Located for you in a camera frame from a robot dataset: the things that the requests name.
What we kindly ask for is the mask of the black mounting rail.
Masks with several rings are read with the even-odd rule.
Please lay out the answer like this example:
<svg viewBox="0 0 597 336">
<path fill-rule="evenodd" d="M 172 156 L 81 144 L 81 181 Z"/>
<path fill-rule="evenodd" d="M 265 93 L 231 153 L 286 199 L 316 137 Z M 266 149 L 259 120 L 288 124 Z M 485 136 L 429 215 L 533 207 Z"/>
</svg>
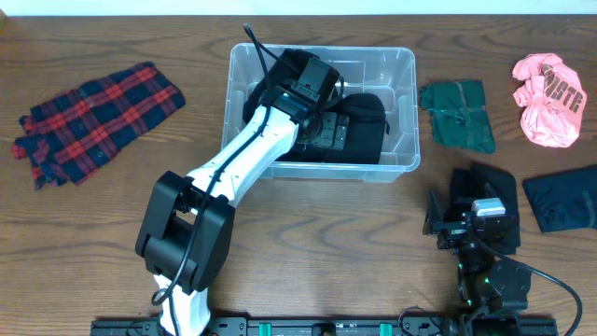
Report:
<svg viewBox="0 0 597 336">
<path fill-rule="evenodd" d="M 222 317 L 213 319 L 203 336 L 557 336 L 556 322 L 550 318 L 474 320 L 467 330 L 454 319 L 406 316 L 396 320 L 309 320 L 247 319 Z"/>
</svg>

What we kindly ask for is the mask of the folded dark green cloth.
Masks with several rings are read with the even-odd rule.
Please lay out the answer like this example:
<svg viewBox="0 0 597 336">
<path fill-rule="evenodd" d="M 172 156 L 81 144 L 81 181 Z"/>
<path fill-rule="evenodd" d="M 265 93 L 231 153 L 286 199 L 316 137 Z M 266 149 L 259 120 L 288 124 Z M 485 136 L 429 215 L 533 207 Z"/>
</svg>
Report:
<svg viewBox="0 0 597 336">
<path fill-rule="evenodd" d="M 431 118 L 437 144 L 482 154 L 496 151 L 480 80 L 433 82 L 420 89 L 419 98 L 421 108 Z"/>
</svg>

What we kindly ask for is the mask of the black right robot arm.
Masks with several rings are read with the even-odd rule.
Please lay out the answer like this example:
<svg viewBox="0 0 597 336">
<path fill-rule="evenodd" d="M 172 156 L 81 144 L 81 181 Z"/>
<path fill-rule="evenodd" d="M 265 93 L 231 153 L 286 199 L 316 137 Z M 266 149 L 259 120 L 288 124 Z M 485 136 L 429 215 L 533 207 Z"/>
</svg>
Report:
<svg viewBox="0 0 597 336">
<path fill-rule="evenodd" d="M 460 198 L 440 207 L 433 191 L 423 234 L 437 238 L 437 248 L 458 258 L 462 301 L 483 315 L 516 315 L 528 308 L 531 273 L 506 257 L 516 253 L 520 233 L 515 217 L 490 185 L 479 198 Z"/>
</svg>

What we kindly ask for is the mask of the black hoodie garment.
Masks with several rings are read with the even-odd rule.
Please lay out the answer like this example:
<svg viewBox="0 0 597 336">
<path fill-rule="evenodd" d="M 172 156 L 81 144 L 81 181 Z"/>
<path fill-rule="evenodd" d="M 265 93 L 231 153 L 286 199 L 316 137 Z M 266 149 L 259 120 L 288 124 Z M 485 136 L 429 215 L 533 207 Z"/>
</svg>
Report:
<svg viewBox="0 0 597 336">
<path fill-rule="evenodd" d="M 312 53 L 300 49 L 285 49 L 269 71 L 269 78 L 258 82 L 243 105 L 243 120 L 249 121 L 258 107 L 267 84 L 282 86 L 287 79 L 299 78 Z M 329 109 L 349 119 L 342 150 L 296 145 L 281 161 L 377 164 L 382 152 L 383 137 L 389 124 L 385 120 L 382 101 L 372 93 L 350 94 Z"/>
</svg>

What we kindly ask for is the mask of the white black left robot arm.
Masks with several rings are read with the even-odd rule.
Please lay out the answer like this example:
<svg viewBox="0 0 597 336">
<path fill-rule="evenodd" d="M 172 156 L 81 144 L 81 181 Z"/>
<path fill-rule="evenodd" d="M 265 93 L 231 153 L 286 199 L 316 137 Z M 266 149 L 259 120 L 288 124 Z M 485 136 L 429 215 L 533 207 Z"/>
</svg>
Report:
<svg viewBox="0 0 597 336">
<path fill-rule="evenodd" d="M 211 312 L 209 286 L 229 253 L 238 203 L 262 173 L 297 144 L 334 147 L 348 119 L 330 93 L 275 87 L 218 154 L 186 175 L 164 173 L 150 195 L 135 251 L 159 286 L 165 335 L 200 335 Z"/>
</svg>

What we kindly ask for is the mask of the folded dark navy cloth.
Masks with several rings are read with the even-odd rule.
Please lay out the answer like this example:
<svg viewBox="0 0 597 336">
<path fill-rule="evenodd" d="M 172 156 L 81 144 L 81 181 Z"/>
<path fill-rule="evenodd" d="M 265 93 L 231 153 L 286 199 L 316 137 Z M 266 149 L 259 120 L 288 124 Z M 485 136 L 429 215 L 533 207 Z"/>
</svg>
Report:
<svg viewBox="0 0 597 336">
<path fill-rule="evenodd" d="M 522 187 L 543 233 L 596 229 L 596 166 L 524 180 Z"/>
</svg>

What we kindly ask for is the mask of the pink printed t-shirt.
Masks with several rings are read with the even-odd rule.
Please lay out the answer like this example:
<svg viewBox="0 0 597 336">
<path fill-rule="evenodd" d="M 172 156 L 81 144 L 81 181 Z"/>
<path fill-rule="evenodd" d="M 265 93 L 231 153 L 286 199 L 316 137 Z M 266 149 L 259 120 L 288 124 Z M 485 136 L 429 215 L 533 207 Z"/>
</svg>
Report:
<svg viewBox="0 0 597 336">
<path fill-rule="evenodd" d="M 570 147 L 580 135 L 588 101 L 577 72 L 554 53 L 536 53 L 518 61 L 512 77 L 522 83 L 513 97 L 523 109 L 525 136 L 542 147 Z"/>
</svg>

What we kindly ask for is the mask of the red navy plaid shirt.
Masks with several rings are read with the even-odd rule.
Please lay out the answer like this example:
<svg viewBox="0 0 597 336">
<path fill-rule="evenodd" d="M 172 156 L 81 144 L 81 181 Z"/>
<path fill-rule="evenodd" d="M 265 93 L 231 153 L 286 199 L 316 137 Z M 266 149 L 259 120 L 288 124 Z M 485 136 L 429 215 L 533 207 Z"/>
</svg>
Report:
<svg viewBox="0 0 597 336">
<path fill-rule="evenodd" d="M 11 151 L 30 162 L 35 189 L 78 186 L 185 104 L 154 63 L 138 63 L 31 107 Z"/>
</svg>

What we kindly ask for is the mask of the folded black cloth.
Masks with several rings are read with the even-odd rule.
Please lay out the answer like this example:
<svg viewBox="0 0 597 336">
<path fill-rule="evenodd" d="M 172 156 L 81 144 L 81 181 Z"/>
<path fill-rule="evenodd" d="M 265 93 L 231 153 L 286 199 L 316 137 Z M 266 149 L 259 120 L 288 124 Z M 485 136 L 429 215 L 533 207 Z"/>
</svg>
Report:
<svg viewBox="0 0 597 336">
<path fill-rule="evenodd" d="M 473 162 L 468 169 L 454 169 L 451 174 L 450 202 L 444 219 L 459 219 L 461 214 L 457 214 L 456 209 L 460 212 L 470 211 L 473 200 L 486 198 L 486 184 L 501 200 L 506 208 L 506 216 L 512 218 L 506 225 L 505 238 L 488 246 L 501 254 L 514 255 L 521 245 L 520 213 L 516 180 L 508 171 L 478 162 Z"/>
</svg>

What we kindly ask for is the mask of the clear plastic storage bin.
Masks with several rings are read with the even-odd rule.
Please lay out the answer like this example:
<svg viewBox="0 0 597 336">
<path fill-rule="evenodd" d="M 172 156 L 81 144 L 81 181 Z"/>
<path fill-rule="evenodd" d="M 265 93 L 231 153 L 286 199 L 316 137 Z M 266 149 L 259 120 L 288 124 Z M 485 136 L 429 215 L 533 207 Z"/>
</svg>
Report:
<svg viewBox="0 0 597 336">
<path fill-rule="evenodd" d="M 263 178 L 320 178 L 391 183 L 417 169 L 421 162 L 416 61 L 410 49 L 399 47 L 304 46 L 303 49 L 337 69 L 344 93 L 372 93 L 383 103 L 389 133 L 383 138 L 377 165 L 276 161 Z M 243 105 L 263 78 L 253 44 L 241 43 L 230 52 L 229 78 L 221 146 L 243 129 Z"/>
</svg>

